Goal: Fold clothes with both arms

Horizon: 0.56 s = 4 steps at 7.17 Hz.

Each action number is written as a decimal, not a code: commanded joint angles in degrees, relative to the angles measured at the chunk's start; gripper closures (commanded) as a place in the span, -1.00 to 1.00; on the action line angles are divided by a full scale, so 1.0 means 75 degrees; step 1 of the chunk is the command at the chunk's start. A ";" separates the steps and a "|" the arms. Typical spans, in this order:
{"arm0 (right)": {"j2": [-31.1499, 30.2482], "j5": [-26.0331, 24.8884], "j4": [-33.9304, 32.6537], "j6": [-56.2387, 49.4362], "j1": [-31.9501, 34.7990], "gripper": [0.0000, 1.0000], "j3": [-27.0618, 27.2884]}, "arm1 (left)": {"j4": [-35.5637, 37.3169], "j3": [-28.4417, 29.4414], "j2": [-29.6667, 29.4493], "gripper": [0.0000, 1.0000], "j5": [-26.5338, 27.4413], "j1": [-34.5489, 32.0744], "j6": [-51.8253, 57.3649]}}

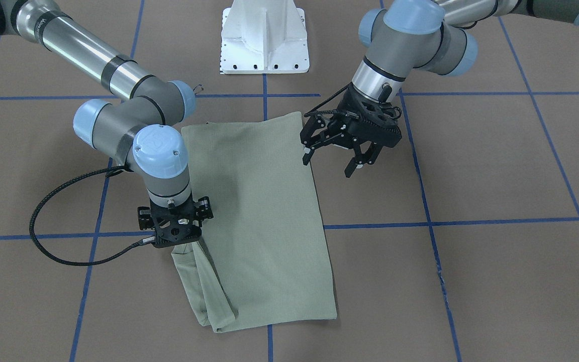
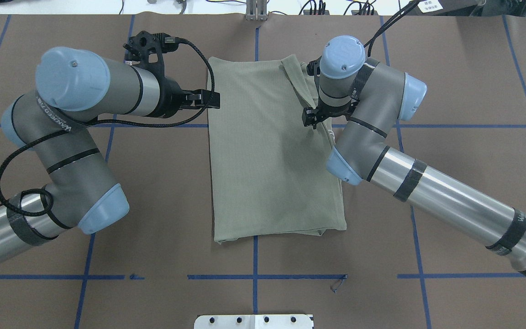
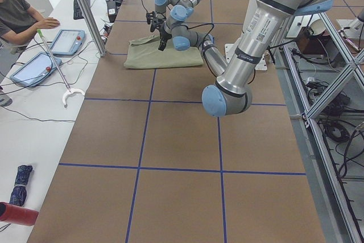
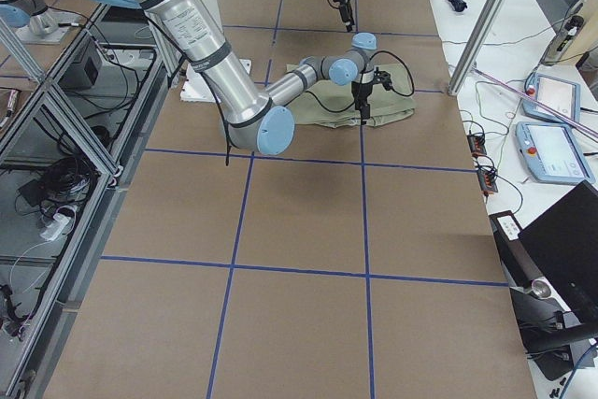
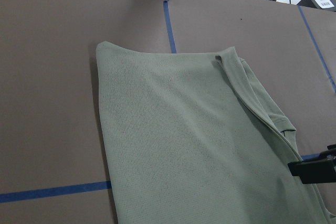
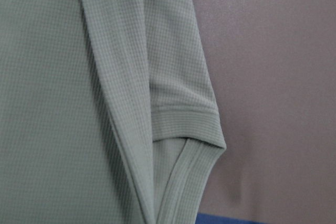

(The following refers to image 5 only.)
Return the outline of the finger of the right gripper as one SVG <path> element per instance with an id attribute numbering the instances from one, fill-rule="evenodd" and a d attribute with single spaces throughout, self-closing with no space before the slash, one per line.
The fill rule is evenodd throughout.
<path id="1" fill-rule="evenodd" d="M 335 183 L 335 144 L 327 146 L 326 151 L 287 165 L 291 175 L 299 177 L 303 184 Z"/>

